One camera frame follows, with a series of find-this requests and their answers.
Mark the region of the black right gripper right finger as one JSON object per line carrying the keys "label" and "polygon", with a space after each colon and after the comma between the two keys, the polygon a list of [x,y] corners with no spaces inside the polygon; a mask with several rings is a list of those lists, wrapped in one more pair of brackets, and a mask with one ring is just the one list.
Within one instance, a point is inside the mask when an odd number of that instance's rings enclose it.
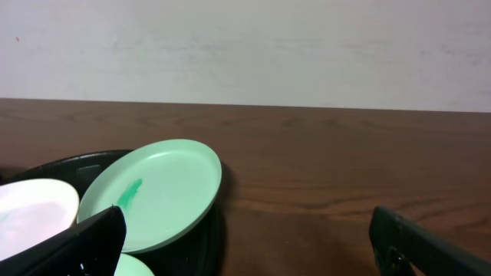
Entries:
{"label": "black right gripper right finger", "polygon": [[427,231],[394,210],[377,206],[369,226],[382,275],[490,276],[490,263]]}

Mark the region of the white plate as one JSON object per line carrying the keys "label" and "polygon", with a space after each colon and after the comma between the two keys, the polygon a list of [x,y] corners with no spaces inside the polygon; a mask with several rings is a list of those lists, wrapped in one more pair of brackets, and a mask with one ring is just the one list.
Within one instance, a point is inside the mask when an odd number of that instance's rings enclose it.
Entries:
{"label": "white plate", "polygon": [[57,179],[29,179],[1,186],[1,259],[5,260],[70,228],[80,199]]}

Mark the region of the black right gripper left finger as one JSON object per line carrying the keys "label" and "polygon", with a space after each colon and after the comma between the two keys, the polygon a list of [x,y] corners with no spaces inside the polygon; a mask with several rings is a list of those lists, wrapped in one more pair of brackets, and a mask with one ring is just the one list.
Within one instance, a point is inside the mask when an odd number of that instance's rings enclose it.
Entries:
{"label": "black right gripper left finger", "polygon": [[111,206],[1,261],[1,276],[112,276],[125,236],[124,214]]}

